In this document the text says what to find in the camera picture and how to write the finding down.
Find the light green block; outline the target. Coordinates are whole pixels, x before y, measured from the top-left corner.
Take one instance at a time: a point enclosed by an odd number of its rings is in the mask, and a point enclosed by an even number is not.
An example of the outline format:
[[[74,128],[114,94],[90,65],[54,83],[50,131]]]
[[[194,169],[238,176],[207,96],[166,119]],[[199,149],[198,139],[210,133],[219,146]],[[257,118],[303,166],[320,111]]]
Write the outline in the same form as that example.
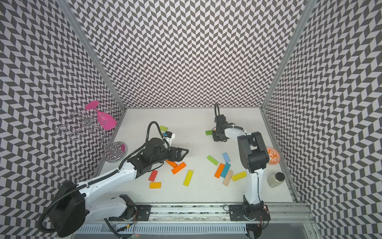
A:
[[[207,160],[208,161],[210,161],[212,164],[214,164],[215,166],[217,166],[217,165],[219,165],[219,162],[215,159],[215,158],[213,158],[212,156],[208,156],[207,157]]]

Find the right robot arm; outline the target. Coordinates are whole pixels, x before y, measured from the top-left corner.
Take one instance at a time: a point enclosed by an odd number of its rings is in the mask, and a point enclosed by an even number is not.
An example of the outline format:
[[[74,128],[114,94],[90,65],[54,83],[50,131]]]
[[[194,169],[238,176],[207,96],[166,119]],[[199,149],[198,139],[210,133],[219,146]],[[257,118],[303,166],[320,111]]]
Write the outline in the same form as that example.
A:
[[[215,129],[212,137],[215,142],[237,140],[240,161],[246,170],[247,183],[243,195],[243,215],[250,221],[269,221],[270,213],[261,195],[262,178],[269,163],[269,154],[260,132],[247,133],[244,128],[228,123],[219,111],[215,112]]]

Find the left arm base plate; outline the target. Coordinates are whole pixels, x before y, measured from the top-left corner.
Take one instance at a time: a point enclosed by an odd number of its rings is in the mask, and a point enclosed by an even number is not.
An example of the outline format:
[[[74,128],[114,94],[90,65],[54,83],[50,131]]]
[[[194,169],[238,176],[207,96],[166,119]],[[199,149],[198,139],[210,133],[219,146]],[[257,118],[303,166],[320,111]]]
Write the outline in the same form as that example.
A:
[[[110,222],[133,222],[148,221],[152,206],[148,204],[129,206],[119,217],[109,217]]]

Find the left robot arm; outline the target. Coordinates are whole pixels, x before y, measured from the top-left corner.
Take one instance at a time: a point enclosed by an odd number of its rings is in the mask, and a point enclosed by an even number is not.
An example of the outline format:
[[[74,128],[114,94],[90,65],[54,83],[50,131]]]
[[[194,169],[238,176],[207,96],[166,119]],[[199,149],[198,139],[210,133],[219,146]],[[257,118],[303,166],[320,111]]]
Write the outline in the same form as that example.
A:
[[[82,225],[110,217],[132,218],[135,203],[124,194],[98,202],[97,199],[117,186],[153,171],[153,165],[165,161],[181,162],[189,150],[173,147],[166,139],[152,138],[105,174],[75,184],[67,181],[39,217],[36,227],[42,233],[66,237]]]

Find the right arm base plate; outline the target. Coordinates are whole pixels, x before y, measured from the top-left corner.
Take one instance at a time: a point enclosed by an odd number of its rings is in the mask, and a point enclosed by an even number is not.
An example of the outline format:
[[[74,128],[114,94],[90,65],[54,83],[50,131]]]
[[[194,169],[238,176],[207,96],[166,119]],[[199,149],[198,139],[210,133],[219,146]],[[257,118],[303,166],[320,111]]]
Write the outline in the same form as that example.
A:
[[[234,222],[238,221],[265,221],[271,220],[270,212],[268,206],[265,204],[257,205],[243,205],[243,204],[232,204],[228,205],[228,212],[230,220]]]

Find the teal block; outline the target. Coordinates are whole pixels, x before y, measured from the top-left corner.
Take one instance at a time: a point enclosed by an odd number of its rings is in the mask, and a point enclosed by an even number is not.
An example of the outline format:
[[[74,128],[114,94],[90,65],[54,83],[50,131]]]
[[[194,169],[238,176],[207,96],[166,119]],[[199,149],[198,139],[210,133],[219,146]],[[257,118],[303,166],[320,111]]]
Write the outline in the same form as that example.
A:
[[[229,163],[226,163],[224,165],[224,168],[223,168],[220,176],[225,178],[227,176],[227,174],[228,174],[228,171],[229,171],[230,167],[231,167],[231,165]]]

